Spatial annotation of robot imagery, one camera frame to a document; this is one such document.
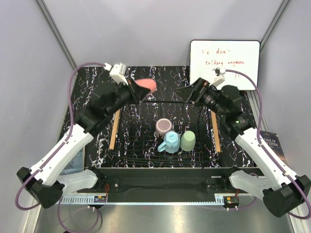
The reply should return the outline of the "pink plastic cup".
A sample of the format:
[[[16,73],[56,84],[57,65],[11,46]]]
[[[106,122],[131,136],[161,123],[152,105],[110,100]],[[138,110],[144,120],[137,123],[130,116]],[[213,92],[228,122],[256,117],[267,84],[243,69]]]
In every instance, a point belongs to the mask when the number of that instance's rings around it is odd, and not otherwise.
[[[143,88],[150,90],[149,93],[153,93],[157,90],[156,81],[150,78],[135,80],[135,83]]]

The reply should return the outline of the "green plastic cup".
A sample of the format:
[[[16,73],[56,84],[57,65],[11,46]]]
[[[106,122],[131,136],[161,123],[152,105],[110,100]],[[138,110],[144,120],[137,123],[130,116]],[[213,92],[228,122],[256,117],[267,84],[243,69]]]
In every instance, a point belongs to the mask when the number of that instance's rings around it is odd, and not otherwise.
[[[180,140],[180,148],[183,151],[191,151],[195,147],[196,136],[192,131],[185,131]]]

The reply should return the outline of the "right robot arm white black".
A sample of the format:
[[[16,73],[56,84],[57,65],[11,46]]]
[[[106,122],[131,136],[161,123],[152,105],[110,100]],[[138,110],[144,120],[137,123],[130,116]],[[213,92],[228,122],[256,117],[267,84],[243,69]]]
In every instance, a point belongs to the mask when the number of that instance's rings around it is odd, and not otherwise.
[[[221,90],[199,78],[175,93],[194,106],[205,106],[221,120],[221,128],[252,158],[265,179],[249,175],[239,168],[221,179],[225,192],[241,189],[263,201],[271,214],[281,217],[299,205],[311,206],[307,195],[311,181],[298,176],[261,139],[254,120],[241,111],[242,96],[237,87],[225,85]]]

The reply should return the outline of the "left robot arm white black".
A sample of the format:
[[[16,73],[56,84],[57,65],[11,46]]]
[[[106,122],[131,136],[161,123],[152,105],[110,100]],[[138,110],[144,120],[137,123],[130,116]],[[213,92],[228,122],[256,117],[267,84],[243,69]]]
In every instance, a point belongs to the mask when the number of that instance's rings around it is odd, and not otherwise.
[[[127,104],[141,103],[155,90],[156,82],[153,79],[99,84],[86,108],[80,111],[68,132],[53,149],[31,168],[19,169],[17,177],[22,183],[21,188],[27,190],[45,209],[75,191],[102,191],[105,175],[95,167],[70,175],[61,175],[61,172],[109,124],[116,111]]]

